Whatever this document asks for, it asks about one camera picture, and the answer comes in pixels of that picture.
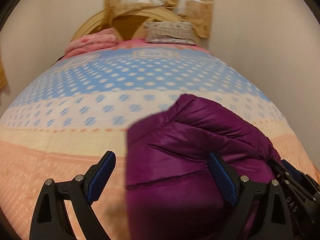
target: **wall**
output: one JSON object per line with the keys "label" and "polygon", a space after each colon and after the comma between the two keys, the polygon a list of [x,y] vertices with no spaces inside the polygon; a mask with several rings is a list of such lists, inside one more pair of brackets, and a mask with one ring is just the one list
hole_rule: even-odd
{"label": "wall", "polygon": [[210,51],[257,85],[320,168],[320,25],[303,0],[216,0]]}
{"label": "wall", "polygon": [[[103,0],[21,0],[0,32],[9,82],[0,115],[102,9]],[[277,105],[320,168],[320,26],[304,1],[215,0],[212,36],[204,45]]]}
{"label": "wall", "polygon": [[103,0],[21,0],[0,32],[8,85],[0,92],[0,116],[41,73],[64,55],[76,30],[103,10]]}

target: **blue rubber pad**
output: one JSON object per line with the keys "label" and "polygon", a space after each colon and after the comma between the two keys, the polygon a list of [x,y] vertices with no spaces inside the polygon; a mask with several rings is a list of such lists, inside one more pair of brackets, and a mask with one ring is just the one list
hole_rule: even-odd
{"label": "blue rubber pad", "polygon": [[231,178],[213,153],[210,153],[208,156],[208,167],[224,199],[235,206],[238,201],[236,185],[232,182]]}
{"label": "blue rubber pad", "polygon": [[88,186],[87,201],[89,205],[97,201],[106,186],[116,165],[116,155],[111,152]]}
{"label": "blue rubber pad", "polygon": [[282,165],[289,171],[291,176],[298,182],[302,180],[300,172],[294,168],[289,162],[286,160],[281,160]]}

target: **bed sheet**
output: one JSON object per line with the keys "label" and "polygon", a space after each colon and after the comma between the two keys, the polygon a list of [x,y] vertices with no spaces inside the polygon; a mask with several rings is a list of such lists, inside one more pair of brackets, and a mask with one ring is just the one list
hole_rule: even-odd
{"label": "bed sheet", "polygon": [[[117,164],[92,207],[109,236],[129,239],[125,207],[126,131],[168,109],[183,93],[214,100],[258,127],[282,158],[319,180],[276,106],[242,75],[202,48],[124,42],[57,62],[0,119],[0,206],[28,239],[40,189],[84,174],[107,151]],[[84,239],[70,203],[71,223]]]}

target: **purple jacket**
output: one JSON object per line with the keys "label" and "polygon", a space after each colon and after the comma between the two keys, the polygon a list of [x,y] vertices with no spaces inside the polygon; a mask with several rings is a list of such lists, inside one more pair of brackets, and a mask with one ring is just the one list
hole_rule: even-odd
{"label": "purple jacket", "polygon": [[[220,104],[181,95],[165,112],[128,130],[127,210],[132,240],[212,239],[232,211],[207,167],[207,155],[223,156],[239,175],[268,183],[266,161],[280,160],[270,140]],[[242,232],[255,217],[252,206]]]}

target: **metal screw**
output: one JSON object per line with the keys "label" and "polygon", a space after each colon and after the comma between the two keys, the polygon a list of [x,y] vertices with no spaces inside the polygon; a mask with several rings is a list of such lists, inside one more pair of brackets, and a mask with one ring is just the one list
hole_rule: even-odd
{"label": "metal screw", "polygon": [[83,178],[84,178],[83,175],[79,174],[76,176],[75,179],[76,179],[76,181],[81,181],[81,180],[83,180]]}
{"label": "metal screw", "polygon": [[272,183],[273,186],[278,186],[279,185],[279,182],[276,179],[273,179],[271,181],[271,183]]}
{"label": "metal screw", "polygon": [[240,177],[240,179],[241,179],[243,182],[248,182],[248,181],[249,181],[249,178],[248,178],[247,176],[245,176],[245,175],[242,175],[242,176]]}
{"label": "metal screw", "polygon": [[48,186],[49,186],[51,183],[52,183],[52,179],[47,179],[47,180],[45,181],[45,184],[48,185]]}

